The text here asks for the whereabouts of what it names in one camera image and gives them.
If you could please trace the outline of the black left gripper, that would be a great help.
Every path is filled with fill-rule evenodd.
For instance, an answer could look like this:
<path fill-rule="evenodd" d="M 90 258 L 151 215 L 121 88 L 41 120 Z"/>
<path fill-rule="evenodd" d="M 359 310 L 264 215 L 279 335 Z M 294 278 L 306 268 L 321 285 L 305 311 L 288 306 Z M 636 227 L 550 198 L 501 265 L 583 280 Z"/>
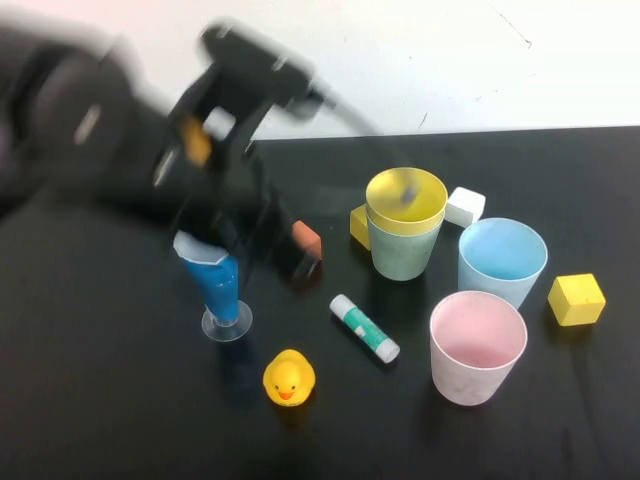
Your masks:
<path fill-rule="evenodd" d="M 225 249 L 242 265 L 240 291 L 250 283 L 256 240 L 264 261 L 296 292 L 311 288 L 319 256 L 294 235 L 294 218 L 262 163 L 252 137 L 273 105 L 268 68 L 208 67 L 170 111 L 162 145 L 162 181 L 204 178 L 212 200 L 199 213 L 199 239 Z"/>

